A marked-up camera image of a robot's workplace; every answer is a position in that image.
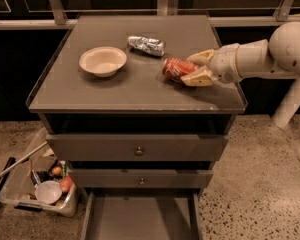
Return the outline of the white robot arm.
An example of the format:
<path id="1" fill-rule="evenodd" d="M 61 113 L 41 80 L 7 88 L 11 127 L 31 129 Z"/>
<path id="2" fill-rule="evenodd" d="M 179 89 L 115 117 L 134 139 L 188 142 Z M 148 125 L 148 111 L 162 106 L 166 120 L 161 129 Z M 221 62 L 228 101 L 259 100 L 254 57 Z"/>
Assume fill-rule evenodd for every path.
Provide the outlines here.
<path id="1" fill-rule="evenodd" d="M 268 40 L 225 45 L 193 54 L 188 60 L 197 68 L 181 77 L 187 86 L 238 83 L 254 77 L 291 79 L 292 86 L 272 116 L 280 128 L 288 125 L 300 107 L 300 22 L 281 25 Z"/>

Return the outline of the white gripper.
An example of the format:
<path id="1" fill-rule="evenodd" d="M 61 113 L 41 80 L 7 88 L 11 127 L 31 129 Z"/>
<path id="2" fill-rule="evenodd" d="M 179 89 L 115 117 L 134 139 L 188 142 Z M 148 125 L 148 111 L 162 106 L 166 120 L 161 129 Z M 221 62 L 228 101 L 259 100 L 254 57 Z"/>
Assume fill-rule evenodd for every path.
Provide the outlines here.
<path id="1" fill-rule="evenodd" d="M 236 63 L 238 48 L 239 44 L 234 43 L 222 46 L 217 50 L 208 49 L 189 56 L 188 61 L 202 67 L 182 76 L 181 81 L 190 87 L 211 86 L 217 81 L 217 78 L 225 84 L 240 82 L 242 77 L 238 73 Z M 204 66 L 209 64 L 212 71 Z"/>

